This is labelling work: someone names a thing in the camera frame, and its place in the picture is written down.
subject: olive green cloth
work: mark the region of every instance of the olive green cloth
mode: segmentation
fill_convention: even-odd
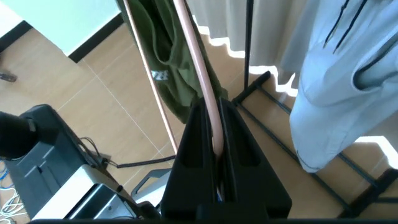
[[[117,3],[132,32],[123,0]],[[171,112],[186,123],[191,105],[203,93],[174,4],[172,0],[128,0],[128,3],[157,89]],[[228,93],[221,87],[190,17],[215,96],[227,98]]]

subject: white wall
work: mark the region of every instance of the white wall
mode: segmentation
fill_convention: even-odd
[[[118,13],[115,0],[0,0],[70,55]]]
[[[22,22],[22,18],[0,2],[0,37]]]

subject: curtain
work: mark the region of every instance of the curtain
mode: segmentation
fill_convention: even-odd
[[[250,66],[276,66],[280,85],[286,84],[293,73],[300,71],[308,49],[308,45],[302,44],[308,40],[300,41],[300,38],[308,39],[309,37],[302,37],[302,34],[310,32],[295,29],[298,21],[306,21],[300,17],[314,14],[311,14],[311,8],[316,7],[316,4],[307,4],[305,7],[306,3],[307,0],[254,1]],[[209,28],[211,39],[228,37],[230,50],[244,50],[245,0],[188,0],[188,5],[197,24]],[[296,57],[292,54],[297,50],[304,55]],[[297,82],[293,82],[292,87],[297,88]]]

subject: black baseboard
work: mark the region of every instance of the black baseboard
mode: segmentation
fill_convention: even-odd
[[[26,34],[26,32],[28,32],[31,28],[32,26],[29,25],[26,21],[22,21],[7,34],[0,37],[0,52],[8,48],[17,39]]]
[[[84,44],[77,48],[68,57],[74,62],[79,62],[88,53],[90,53],[98,44],[100,44],[104,39],[112,34],[121,24],[123,24],[123,19],[120,14],[115,18],[110,20],[104,27],[102,27],[97,33],[90,37]]]

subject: pink tube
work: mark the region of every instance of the pink tube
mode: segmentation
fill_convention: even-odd
[[[211,87],[210,79],[203,56],[200,52],[197,37],[192,27],[190,16],[184,0],[173,0],[180,19],[182,29],[187,40],[188,48],[191,53],[195,69],[198,74],[200,87],[205,98],[206,107],[210,117],[211,128],[213,130],[213,151],[216,158],[220,158],[224,149],[223,127],[221,125],[220,113],[218,111],[216,98]]]
[[[136,24],[134,23],[134,19],[132,18],[132,15],[131,15],[129,3],[128,3],[127,0],[123,0],[123,3],[124,3],[124,7],[126,8],[126,11],[127,11],[127,16],[129,18],[129,22],[130,22],[130,25],[131,25],[131,28],[132,28],[132,32],[134,34],[134,38],[135,38],[135,40],[137,42],[137,46],[138,46],[138,50],[139,50],[139,53],[140,53],[141,58],[142,58],[142,62],[144,63],[145,72],[148,75],[150,87],[152,88],[152,91],[154,92],[155,100],[156,100],[157,106],[159,107],[160,115],[162,115],[164,126],[166,127],[167,134],[169,135],[170,142],[172,143],[172,147],[173,147],[174,153],[177,154],[177,144],[175,143],[173,131],[172,131],[171,127],[170,127],[170,123],[169,123],[169,120],[167,119],[167,115],[166,115],[166,113],[165,113],[165,111],[163,109],[163,105],[162,105],[162,102],[160,100],[160,96],[159,96],[159,93],[157,91],[157,87],[155,85],[155,81],[152,78],[152,73],[150,72],[148,61],[145,58],[145,54],[144,54],[144,51],[142,49],[141,41],[140,41],[139,36],[138,36],[137,27],[136,27]]]

